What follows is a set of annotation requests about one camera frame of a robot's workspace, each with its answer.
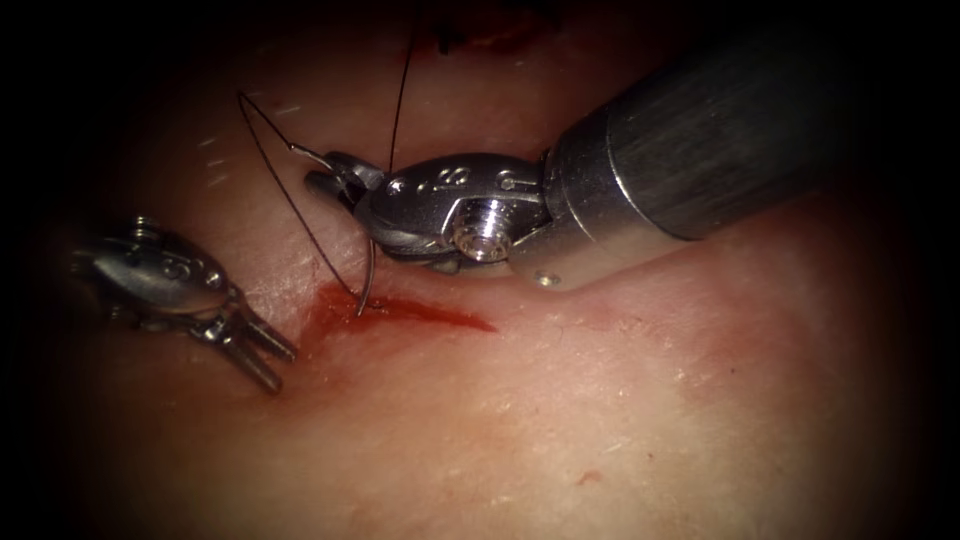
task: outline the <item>red blood stain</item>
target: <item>red blood stain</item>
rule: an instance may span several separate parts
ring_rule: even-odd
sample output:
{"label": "red blood stain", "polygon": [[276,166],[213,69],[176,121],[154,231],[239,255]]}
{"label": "red blood stain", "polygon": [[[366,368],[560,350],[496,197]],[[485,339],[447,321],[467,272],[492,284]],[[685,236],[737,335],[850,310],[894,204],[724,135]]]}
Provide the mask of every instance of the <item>red blood stain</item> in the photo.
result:
{"label": "red blood stain", "polygon": [[370,298],[360,317],[354,316],[356,300],[337,285],[328,285],[317,291],[303,328],[301,347],[319,343],[333,333],[357,334],[385,322],[419,321],[443,324],[453,328],[467,328],[481,332],[496,332],[487,321],[468,313],[442,309],[414,300],[391,297]]}
{"label": "red blood stain", "polygon": [[590,469],[589,471],[583,473],[583,476],[580,477],[580,480],[577,480],[577,485],[582,486],[587,482],[599,482],[603,480],[603,475],[600,474],[600,471],[596,469]]}
{"label": "red blood stain", "polygon": [[433,6],[424,14],[424,21],[414,42],[417,58],[465,50],[512,55],[554,31],[558,24],[552,14],[498,2]]}

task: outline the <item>skin surface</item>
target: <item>skin surface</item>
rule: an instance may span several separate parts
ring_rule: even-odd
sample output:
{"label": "skin surface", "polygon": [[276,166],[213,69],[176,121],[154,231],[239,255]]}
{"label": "skin surface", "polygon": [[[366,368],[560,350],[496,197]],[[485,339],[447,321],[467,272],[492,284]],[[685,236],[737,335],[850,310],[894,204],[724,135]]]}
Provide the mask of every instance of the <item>skin surface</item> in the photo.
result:
{"label": "skin surface", "polygon": [[[85,530],[810,539],[877,537],[910,515],[920,353],[912,275],[897,263],[909,249],[891,210],[854,190],[811,194],[569,294],[381,258],[375,296],[388,305],[456,310],[496,332],[344,324],[350,306],[235,101],[249,92],[291,140],[386,167],[411,10],[343,9],[217,34],[145,94],[101,171],[103,208],[205,247],[300,357],[268,360],[286,384],[270,397],[187,337],[97,324],[85,290],[65,282],[90,322],[38,395],[60,419],[44,436],[62,450],[56,474]],[[559,28],[506,50],[481,39],[441,56],[420,32],[394,167],[468,151],[535,159],[698,28],[650,6],[558,9]],[[255,125],[359,286],[359,228],[307,193],[311,163]]]}

